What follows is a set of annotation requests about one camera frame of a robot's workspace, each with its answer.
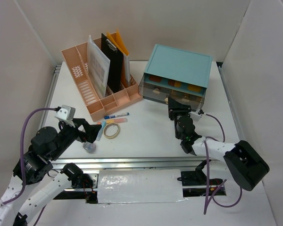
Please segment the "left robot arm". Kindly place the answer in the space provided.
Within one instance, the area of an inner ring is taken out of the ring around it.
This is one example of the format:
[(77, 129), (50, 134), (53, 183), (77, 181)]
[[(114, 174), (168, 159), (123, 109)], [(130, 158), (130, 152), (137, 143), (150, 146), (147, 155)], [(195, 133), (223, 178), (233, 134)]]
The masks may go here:
[(10, 183), (0, 200), (0, 226), (26, 226), (64, 189), (93, 185), (77, 165), (68, 163), (44, 188), (34, 196), (30, 195), (53, 169), (52, 161), (76, 140), (93, 143), (101, 125), (75, 119), (73, 125), (59, 122), (59, 128), (60, 131), (50, 126), (38, 130), (28, 151), (13, 169)]

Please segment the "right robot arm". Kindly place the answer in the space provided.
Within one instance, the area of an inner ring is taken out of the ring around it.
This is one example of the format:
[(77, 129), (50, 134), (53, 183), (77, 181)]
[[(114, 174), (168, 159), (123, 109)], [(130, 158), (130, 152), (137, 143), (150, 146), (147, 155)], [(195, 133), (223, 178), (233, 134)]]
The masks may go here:
[(175, 137), (187, 154), (218, 160), (242, 189), (251, 191), (270, 171), (268, 164), (245, 140), (226, 143), (205, 138), (195, 131), (191, 107), (168, 97), (168, 116), (174, 121)]

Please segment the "clear document pouch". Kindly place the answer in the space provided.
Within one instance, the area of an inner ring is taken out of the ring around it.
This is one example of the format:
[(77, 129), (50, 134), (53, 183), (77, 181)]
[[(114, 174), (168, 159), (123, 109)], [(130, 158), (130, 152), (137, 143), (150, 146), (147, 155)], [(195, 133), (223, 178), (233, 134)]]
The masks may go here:
[(106, 95), (110, 60), (89, 35), (87, 42), (88, 74), (99, 99)]

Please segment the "orange folder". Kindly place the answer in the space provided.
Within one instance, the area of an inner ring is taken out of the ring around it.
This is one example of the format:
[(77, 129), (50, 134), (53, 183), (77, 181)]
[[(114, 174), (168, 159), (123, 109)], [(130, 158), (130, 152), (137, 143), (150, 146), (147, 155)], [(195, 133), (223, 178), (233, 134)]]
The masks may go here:
[(110, 34), (106, 32), (107, 38), (122, 52), (123, 54), (123, 66), (122, 66), (122, 74), (121, 74), (121, 83), (125, 88), (130, 86), (130, 59), (129, 59), (129, 51), (125, 47), (123, 40), (121, 38), (120, 32), (117, 29), (115, 33)]

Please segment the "black clipboard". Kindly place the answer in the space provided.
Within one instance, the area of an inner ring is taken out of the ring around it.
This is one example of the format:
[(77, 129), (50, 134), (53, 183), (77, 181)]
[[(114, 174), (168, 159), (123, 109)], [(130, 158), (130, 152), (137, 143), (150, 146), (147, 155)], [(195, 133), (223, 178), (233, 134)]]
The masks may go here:
[(103, 33), (101, 34), (101, 50), (110, 60), (107, 85), (113, 93), (116, 93), (120, 90), (123, 53)]

